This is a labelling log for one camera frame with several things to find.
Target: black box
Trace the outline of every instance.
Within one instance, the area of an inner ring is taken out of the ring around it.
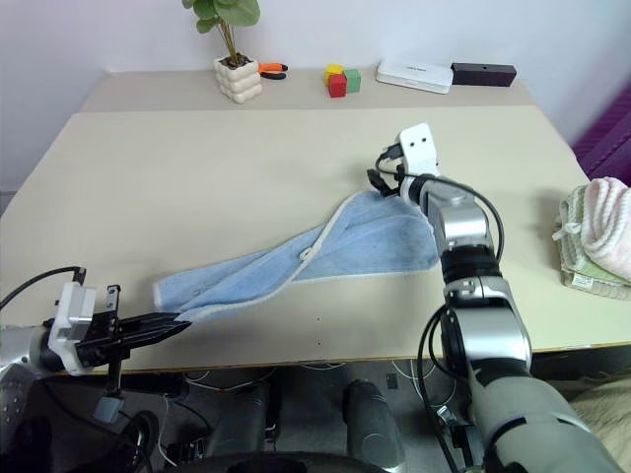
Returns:
[[[510,87],[517,76],[515,67],[506,64],[452,64],[455,86]]]

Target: green block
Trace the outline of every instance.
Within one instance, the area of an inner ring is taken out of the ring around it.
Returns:
[[[362,75],[357,69],[346,69],[344,71],[346,76],[346,94],[353,92],[359,92],[359,86],[362,83]]]

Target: white table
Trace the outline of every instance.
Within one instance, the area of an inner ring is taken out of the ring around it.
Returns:
[[[291,73],[243,106],[225,101],[203,73],[106,78],[2,217],[2,294],[41,271],[79,264],[100,304],[105,286],[117,283],[122,316],[150,311],[158,279],[319,225],[343,198],[369,187],[365,169],[402,128],[426,121],[441,171],[486,194],[503,217],[501,269],[533,348],[631,341],[629,303],[560,282],[553,221],[559,201],[587,179],[519,84],[436,96],[365,74],[362,93],[334,101],[316,85],[319,72]],[[63,280],[30,288],[2,323],[52,316]],[[439,268],[298,283],[236,316],[135,350],[123,367],[411,358],[442,289]]]

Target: white plant pot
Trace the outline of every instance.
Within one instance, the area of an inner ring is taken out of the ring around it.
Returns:
[[[214,61],[215,75],[222,94],[236,103],[244,103],[263,92],[260,74],[258,74],[258,62],[251,61],[245,66],[231,69],[224,66],[221,63],[222,60],[223,58]]]

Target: blue towel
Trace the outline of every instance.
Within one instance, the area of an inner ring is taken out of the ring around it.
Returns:
[[[275,248],[163,279],[154,302],[180,312],[177,320],[196,322],[260,303],[293,281],[420,271],[437,261],[418,208],[366,191],[346,199],[326,225]]]

